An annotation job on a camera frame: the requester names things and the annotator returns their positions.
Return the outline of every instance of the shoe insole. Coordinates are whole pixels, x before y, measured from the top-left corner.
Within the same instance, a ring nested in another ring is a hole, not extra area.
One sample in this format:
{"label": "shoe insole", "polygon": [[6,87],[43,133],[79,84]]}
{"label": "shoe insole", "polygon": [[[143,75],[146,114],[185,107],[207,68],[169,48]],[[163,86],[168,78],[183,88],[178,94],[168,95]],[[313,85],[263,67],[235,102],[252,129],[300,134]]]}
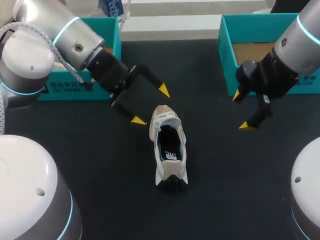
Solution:
{"label": "shoe insole", "polygon": [[161,127],[158,133],[158,144],[160,145],[161,160],[178,160],[182,161],[180,152],[180,138],[177,130],[169,125]]}

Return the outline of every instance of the shoe tongue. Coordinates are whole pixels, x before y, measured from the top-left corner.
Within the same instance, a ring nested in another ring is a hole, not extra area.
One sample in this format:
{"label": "shoe tongue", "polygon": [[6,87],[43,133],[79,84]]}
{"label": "shoe tongue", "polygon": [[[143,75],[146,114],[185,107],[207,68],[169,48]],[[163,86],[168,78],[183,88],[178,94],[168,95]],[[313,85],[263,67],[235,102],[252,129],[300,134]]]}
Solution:
{"label": "shoe tongue", "polygon": [[171,117],[169,119],[164,120],[161,123],[161,126],[169,125],[175,129],[177,129],[181,125],[181,120],[177,117]]}

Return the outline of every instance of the cardboard box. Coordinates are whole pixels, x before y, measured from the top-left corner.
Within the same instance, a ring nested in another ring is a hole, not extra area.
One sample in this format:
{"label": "cardboard box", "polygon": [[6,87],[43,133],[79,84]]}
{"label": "cardboard box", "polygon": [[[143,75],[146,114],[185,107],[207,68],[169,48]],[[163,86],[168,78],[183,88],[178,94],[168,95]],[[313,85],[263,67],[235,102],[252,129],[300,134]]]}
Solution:
{"label": "cardboard box", "polygon": [[[261,61],[275,42],[297,17],[297,13],[223,15],[218,50],[228,94],[238,88],[236,71],[243,61]],[[320,93],[320,69],[311,75],[300,75],[288,94]]]}
{"label": "cardboard box", "polygon": [[[94,32],[104,38],[104,46],[117,59],[121,60],[121,40],[118,19],[116,17],[82,18]],[[78,72],[85,81],[92,78],[88,70]],[[108,100],[110,95],[98,83],[86,90],[67,70],[53,70],[49,80],[39,97],[39,101],[70,101],[70,100]]]}

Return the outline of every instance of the black sleeve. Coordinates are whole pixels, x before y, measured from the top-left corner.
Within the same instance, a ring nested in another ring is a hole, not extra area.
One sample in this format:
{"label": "black sleeve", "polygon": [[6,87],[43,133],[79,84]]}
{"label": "black sleeve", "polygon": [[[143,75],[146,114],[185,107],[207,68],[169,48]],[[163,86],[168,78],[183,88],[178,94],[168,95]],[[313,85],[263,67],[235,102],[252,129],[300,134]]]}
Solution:
{"label": "black sleeve", "polygon": [[271,13],[300,13],[310,0],[276,0]]}

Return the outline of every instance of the shoe laces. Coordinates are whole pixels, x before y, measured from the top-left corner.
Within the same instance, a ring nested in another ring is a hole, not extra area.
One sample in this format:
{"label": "shoe laces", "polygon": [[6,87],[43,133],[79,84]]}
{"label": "shoe laces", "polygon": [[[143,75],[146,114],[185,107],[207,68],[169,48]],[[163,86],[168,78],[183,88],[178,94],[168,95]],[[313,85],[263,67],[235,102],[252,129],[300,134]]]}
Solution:
{"label": "shoe laces", "polygon": [[160,113],[159,115],[156,116],[155,120],[154,120],[154,125],[155,125],[155,128],[158,129],[158,130],[161,130],[160,129],[160,124],[163,123],[165,120],[167,119],[171,119],[171,118],[174,118],[176,117],[175,116],[175,113],[173,111],[167,111],[167,112],[164,112],[164,113]]}

